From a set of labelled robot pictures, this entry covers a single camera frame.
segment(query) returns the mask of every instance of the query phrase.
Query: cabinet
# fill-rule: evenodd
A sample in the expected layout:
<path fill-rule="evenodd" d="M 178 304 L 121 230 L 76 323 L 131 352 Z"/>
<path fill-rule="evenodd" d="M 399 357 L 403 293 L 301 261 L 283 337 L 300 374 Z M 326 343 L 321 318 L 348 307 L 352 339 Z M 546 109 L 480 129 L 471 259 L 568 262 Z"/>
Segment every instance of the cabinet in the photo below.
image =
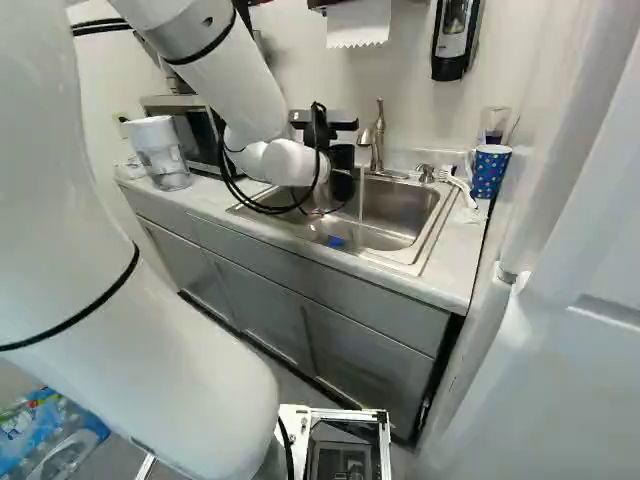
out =
<path fill-rule="evenodd" d="M 178 288 L 185 290 L 221 319 L 233 324 L 219 273 L 207 263 L 205 251 L 164 228 L 138 217 L 155 244 Z"/>
<path fill-rule="evenodd" d="M 272 353 L 314 376 L 309 332 L 299 295 L 238 265 L 207 253 L 216 262 L 239 327 Z"/>
<path fill-rule="evenodd" d="M 224 257 L 139 221 L 181 289 L 299 371 L 365 407 L 387 409 L 394 433 L 411 435 L 433 367 L 423 352 L 436 348 L 446 323 L 440 312 L 304 259 L 287 262 L 273 247 L 254 251 L 257 241 L 227 245 L 222 227 L 207 247 L 229 247 Z M 247 257 L 256 272 L 238 265 Z"/>
<path fill-rule="evenodd" d="M 411 434 L 433 360 L 315 302 L 302 307 L 317 376 L 368 408 L 385 408 Z"/>

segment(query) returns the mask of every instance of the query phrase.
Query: black stripe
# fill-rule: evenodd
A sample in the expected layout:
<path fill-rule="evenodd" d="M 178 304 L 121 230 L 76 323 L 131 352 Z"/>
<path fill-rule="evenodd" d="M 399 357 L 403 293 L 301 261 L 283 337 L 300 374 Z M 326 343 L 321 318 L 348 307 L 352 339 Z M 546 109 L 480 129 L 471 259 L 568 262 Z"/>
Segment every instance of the black stripe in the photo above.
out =
<path fill-rule="evenodd" d="M 231 29 L 233 28 L 233 25 L 236 23 L 236 17 L 237 17 L 237 13 L 236 13 L 236 9 L 234 8 L 233 15 L 231 15 L 231 21 L 229 22 L 229 25 L 224 27 L 224 30 L 220 32 L 220 35 L 218 35 L 213 42 L 211 42 L 209 45 L 204 47 L 199 52 L 196 52 L 193 55 L 189 55 L 188 57 L 179 58 L 177 60 L 169 60 L 168 58 L 164 58 L 164 57 L 163 57 L 163 60 L 167 62 L 169 65 L 187 65 L 191 62 L 195 62 L 196 60 L 200 60 L 202 57 L 209 55 L 212 51 L 216 49 L 218 45 L 224 42 L 225 38 L 227 38 L 227 36 L 231 32 Z"/>
<path fill-rule="evenodd" d="M 34 335 L 33 337 L 29 337 L 25 340 L 20 340 L 19 342 L 9 343 L 7 345 L 0 345 L 0 352 L 17 350 L 19 348 L 28 347 L 30 345 L 33 345 L 34 343 L 47 340 L 48 338 L 58 335 L 59 333 L 64 332 L 68 328 L 73 327 L 76 323 L 80 322 L 81 320 L 84 320 L 86 317 L 88 317 L 97 309 L 99 309 L 102 305 L 104 305 L 107 302 L 107 300 L 109 300 L 113 295 L 115 295 L 115 293 L 118 290 L 120 290 L 120 288 L 126 283 L 126 281 L 129 279 L 133 271 L 136 269 L 136 266 L 138 265 L 138 260 L 140 260 L 140 249 L 135 243 L 133 244 L 133 247 L 134 247 L 133 258 L 131 258 L 131 261 L 129 262 L 129 266 L 127 266 L 126 270 L 122 272 L 122 275 L 118 277 L 116 282 L 113 285 L 111 285 L 111 287 L 109 287 L 109 289 L 105 291 L 102 295 L 100 295 L 97 299 L 95 299 L 89 305 L 84 307 L 82 310 L 76 313 L 73 317 L 65 320 L 64 322 L 62 322 L 59 325 L 56 325 L 53 328 L 50 328 L 49 330 L 45 330 L 44 332 Z"/>
<path fill-rule="evenodd" d="M 119 32 L 123 30 L 132 30 L 131 25 L 127 23 L 116 23 L 97 27 L 74 28 L 71 33 L 74 37 L 82 37 L 85 35 L 93 35 L 94 33 Z"/>

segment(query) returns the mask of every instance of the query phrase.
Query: stainless steel sink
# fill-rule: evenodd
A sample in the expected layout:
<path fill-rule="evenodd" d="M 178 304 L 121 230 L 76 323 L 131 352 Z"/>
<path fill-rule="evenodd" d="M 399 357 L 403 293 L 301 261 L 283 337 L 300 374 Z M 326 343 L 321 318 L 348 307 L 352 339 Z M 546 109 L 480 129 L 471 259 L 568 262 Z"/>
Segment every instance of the stainless steel sink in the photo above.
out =
<path fill-rule="evenodd" d="M 241 204 L 228 211 L 285 228 L 297 237 L 354 255 L 386 258 L 404 265 L 415 264 L 425 253 L 429 233 L 447 199 L 452 196 L 451 187 L 366 176 L 360 221 L 360 182 L 356 183 L 354 198 L 333 213 L 319 213 L 322 209 L 313 198 L 302 206 L 307 215 L 296 210 L 268 216 Z M 301 198 L 305 191 L 305 188 L 296 188 L 293 195 Z M 288 205 L 292 203 L 292 191 L 273 187 L 253 198 L 264 205 Z"/>

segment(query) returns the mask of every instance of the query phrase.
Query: door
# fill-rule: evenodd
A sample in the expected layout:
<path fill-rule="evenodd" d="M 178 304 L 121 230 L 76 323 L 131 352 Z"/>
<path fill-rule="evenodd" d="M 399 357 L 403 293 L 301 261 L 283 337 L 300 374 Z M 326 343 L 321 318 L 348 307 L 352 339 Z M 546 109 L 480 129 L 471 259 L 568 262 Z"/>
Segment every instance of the door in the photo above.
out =
<path fill-rule="evenodd" d="M 241 330 L 266 349 L 314 376 L 299 295 L 249 270 L 207 253 L 220 268 Z"/>
<path fill-rule="evenodd" d="M 178 288 L 195 297 L 222 320 L 234 324 L 219 272 L 207 263 L 206 252 L 155 223 L 141 217 L 138 221 L 156 245 Z"/>
<path fill-rule="evenodd" d="M 421 443 L 416 479 L 638 477 L 639 82 L 640 36 L 533 272 L 452 420 Z"/>
<path fill-rule="evenodd" d="M 302 311 L 318 377 L 364 407 L 387 409 L 394 433 L 408 438 L 433 360 L 315 302 Z"/>

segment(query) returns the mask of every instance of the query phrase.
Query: blue polka dot mug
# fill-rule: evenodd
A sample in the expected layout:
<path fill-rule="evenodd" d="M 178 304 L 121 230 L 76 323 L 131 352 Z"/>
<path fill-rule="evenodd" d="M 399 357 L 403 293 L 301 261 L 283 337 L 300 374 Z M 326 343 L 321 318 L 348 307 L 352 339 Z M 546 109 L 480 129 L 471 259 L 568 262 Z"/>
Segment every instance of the blue polka dot mug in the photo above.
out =
<path fill-rule="evenodd" d="M 473 168 L 474 198 L 495 198 L 513 150 L 506 145 L 478 145 Z"/>

